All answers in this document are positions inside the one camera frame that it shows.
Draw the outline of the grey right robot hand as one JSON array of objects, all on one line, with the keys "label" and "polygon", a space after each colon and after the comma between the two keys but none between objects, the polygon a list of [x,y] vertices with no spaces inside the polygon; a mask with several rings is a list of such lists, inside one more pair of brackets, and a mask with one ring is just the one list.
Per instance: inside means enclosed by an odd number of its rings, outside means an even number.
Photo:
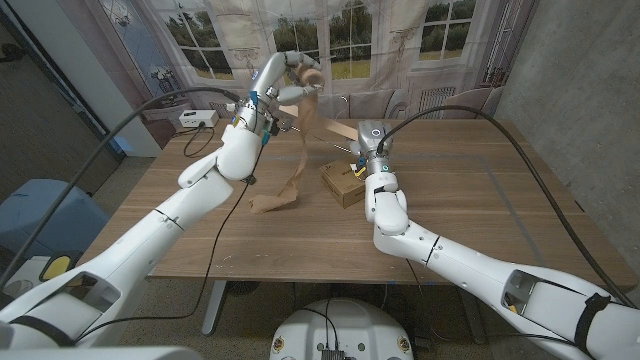
[{"label": "grey right robot hand", "polygon": [[391,172],[389,152],[393,138],[386,138],[391,125],[378,120],[363,120],[357,126],[357,139],[349,144],[350,151],[359,158],[367,174]]}]

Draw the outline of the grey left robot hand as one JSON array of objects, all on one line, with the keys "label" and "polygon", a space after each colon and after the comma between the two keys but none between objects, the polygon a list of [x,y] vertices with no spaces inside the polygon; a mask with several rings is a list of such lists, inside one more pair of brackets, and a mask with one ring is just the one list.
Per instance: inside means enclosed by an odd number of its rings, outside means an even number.
[{"label": "grey left robot hand", "polygon": [[291,86],[276,87],[276,82],[286,72],[298,66],[305,70],[321,69],[318,62],[301,52],[286,51],[271,55],[254,76],[248,97],[237,103],[232,125],[260,135],[271,128],[273,118],[269,108],[272,104],[294,105],[304,97],[317,94],[324,87],[322,81],[313,83],[308,80],[303,84],[301,75],[293,75],[294,84]]}]

